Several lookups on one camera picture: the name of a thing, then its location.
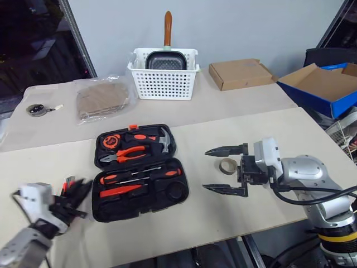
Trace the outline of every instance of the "black tool case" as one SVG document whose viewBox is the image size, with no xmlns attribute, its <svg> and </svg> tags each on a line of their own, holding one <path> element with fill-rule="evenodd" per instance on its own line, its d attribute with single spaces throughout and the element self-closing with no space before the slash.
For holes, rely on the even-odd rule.
<svg viewBox="0 0 357 268">
<path fill-rule="evenodd" d="M 160 136 L 165 135 L 162 129 L 170 136 L 171 142 L 168 146 L 168 152 L 162 152 L 164 146 L 159 142 L 146 143 L 146 141 L 132 139 L 134 135 L 160 138 Z M 112 137 L 112 135 L 120 135 L 118 145 L 113 149 L 104 147 L 104 139 L 107 138 L 106 141 L 108 141 L 108 137 Z M 118 161 L 100 161 L 100 159 L 108 155 L 115 154 L 118 150 L 125 150 L 136 146 L 144 146 L 145 150 L 131 152 L 127 156 L 135 157 L 143 154 L 146 155 L 121 163 Z M 185 201 L 189 195 L 189 187 L 181 162 L 173 158 L 175 151 L 175 139 L 167 125 L 148 125 L 141 127 L 133 125 L 128 129 L 111 131 L 99 135 L 96 141 L 94 164 L 102 169 L 103 172 L 99 173 L 93 180 L 92 209 L 94 218 L 98 222 L 130 219 L 138 217 L 140 213 L 155 212 Z M 161 168 L 148 172 L 140 172 L 159 167 Z M 179 172 L 169 178 L 160 177 L 162 173 L 169 172 L 170 170 L 178 170 Z M 127 174 L 127 172 L 138 172 L 138 174 L 134 174 L 130 179 L 126 180 L 150 178 L 123 184 L 111 182 L 110 184 L 103 185 L 104 178 L 108 178 L 111 175 L 120 176 Z M 116 191 L 118 187 L 132 185 L 140 185 L 140 187 L 137 186 L 139 188 L 130 190 L 127 193 L 101 197 L 103 191 L 107 193 L 107 190 L 115 188 L 114 191 Z"/>
</svg>

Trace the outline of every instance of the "hammer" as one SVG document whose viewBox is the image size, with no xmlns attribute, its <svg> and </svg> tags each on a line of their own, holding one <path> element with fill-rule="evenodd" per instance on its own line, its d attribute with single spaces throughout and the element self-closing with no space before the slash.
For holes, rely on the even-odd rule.
<svg viewBox="0 0 357 268">
<path fill-rule="evenodd" d="M 171 143 L 170 135 L 163 128 L 161 128 L 161 130 L 165 134 L 165 136 L 160 137 L 158 141 L 159 141 L 159 143 L 163 144 L 162 152 L 168 154 L 168 146 Z"/>
<path fill-rule="evenodd" d="M 138 141 L 140 143 L 161 143 L 163 144 L 163 149 L 162 152 L 168 154 L 168 146 L 171 143 L 171 139 L 170 139 L 170 135 L 167 133 L 166 130 L 164 130 L 163 128 L 161 128 L 164 136 L 163 137 L 157 137 L 157 136 L 147 136 L 147 135 L 143 135 L 143 134 L 136 134 L 136 135 L 126 135 L 126 141 Z"/>
</svg>

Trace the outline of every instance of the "wooden handle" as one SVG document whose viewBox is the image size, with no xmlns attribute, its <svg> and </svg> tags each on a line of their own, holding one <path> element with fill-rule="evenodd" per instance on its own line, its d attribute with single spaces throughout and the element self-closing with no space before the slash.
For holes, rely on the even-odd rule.
<svg viewBox="0 0 357 268">
<path fill-rule="evenodd" d="M 171 46 L 171 25 L 172 15 L 170 11 L 165 14 L 165 39 L 163 41 L 164 46 Z"/>
</svg>

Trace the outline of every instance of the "tape measure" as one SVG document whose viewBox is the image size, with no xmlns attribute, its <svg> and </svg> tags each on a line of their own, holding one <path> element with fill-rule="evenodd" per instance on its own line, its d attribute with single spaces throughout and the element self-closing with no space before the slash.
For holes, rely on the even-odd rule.
<svg viewBox="0 0 357 268">
<path fill-rule="evenodd" d="M 52 112 L 60 109 L 63 105 L 56 106 L 55 108 L 46 108 L 43 104 L 33 104 L 26 108 L 26 112 L 32 117 L 44 116 L 47 112 Z"/>
</svg>

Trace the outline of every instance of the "frying pan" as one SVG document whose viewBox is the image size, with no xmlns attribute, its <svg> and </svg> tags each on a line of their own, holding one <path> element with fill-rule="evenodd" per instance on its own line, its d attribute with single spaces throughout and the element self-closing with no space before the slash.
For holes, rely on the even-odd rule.
<svg viewBox="0 0 357 268">
<path fill-rule="evenodd" d="M 171 12 L 165 14 L 165 39 L 163 50 L 151 52 L 145 63 L 146 69 L 155 70 L 187 70 L 187 60 L 185 56 L 178 51 L 171 50 Z"/>
</svg>

